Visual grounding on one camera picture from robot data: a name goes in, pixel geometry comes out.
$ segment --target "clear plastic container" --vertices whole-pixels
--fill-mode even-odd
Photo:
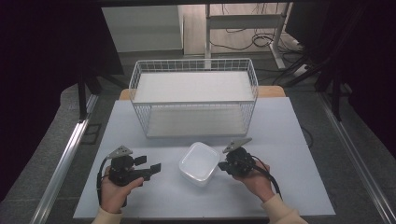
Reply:
[[[178,163],[181,174],[192,184],[204,187],[215,173],[219,153],[203,143],[196,142]]]

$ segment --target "white wire basket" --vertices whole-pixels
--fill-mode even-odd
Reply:
[[[250,59],[138,61],[129,93],[146,137],[244,136],[258,82]]]

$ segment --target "hand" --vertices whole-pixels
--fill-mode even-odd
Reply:
[[[144,179],[143,177],[140,177],[129,183],[127,186],[119,187],[108,179],[109,171],[110,166],[107,166],[105,177],[102,180],[101,207],[108,213],[117,214],[120,213],[121,207],[128,194],[131,193],[131,190],[143,184]]]
[[[269,165],[264,164],[264,168],[259,161],[256,161],[256,165],[264,170],[266,168],[268,172],[270,171]],[[233,176],[233,178],[244,183],[247,189],[258,196],[263,203],[266,203],[275,195],[271,188],[271,181],[257,170],[252,170],[247,176]]]

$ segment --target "aluminum rail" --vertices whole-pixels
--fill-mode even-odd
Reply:
[[[329,117],[330,122],[332,123],[332,126],[337,131],[337,134],[344,145],[346,153],[349,156],[352,164],[355,166],[355,169],[358,172],[358,175],[360,176],[364,187],[366,187],[370,197],[372,198],[379,215],[382,217],[384,223],[386,224],[396,223],[395,213],[390,207],[387,197],[370,173],[369,168],[364,163],[361,154],[353,144],[353,141],[350,139],[347,130],[344,128],[343,123],[341,121],[338,121],[338,119],[332,113],[331,104],[328,100],[326,93],[319,93],[319,96],[323,108],[325,109],[326,114]]]
[[[62,183],[66,177],[67,171],[74,159],[76,151],[78,149],[78,144],[81,140],[84,131],[87,128],[88,122],[90,121],[90,117],[92,115],[92,110],[96,104],[98,96],[91,95],[90,99],[87,103],[87,117],[76,125],[75,130],[73,131],[69,142],[64,149],[64,154],[62,155],[55,172],[52,175],[52,178],[47,185],[46,191],[44,192],[40,203],[38,204],[35,213],[30,220],[31,224],[42,224],[47,221],[47,218],[50,214],[50,210],[55,202],[55,199],[61,189]]]

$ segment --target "white table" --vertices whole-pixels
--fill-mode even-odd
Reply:
[[[247,136],[253,140],[244,148],[271,165],[286,204],[297,208],[302,216],[334,215],[289,98],[259,98]],[[120,145],[130,148],[134,157],[148,156],[148,162],[136,169],[162,164],[160,173],[128,196],[128,205],[122,209],[124,217],[266,217],[260,200],[226,172],[218,169],[207,186],[199,188],[184,179],[178,170],[178,161],[194,142],[203,142],[221,152],[231,140],[229,137],[147,139],[131,102],[117,101],[74,218],[96,216],[96,174],[105,156]]]

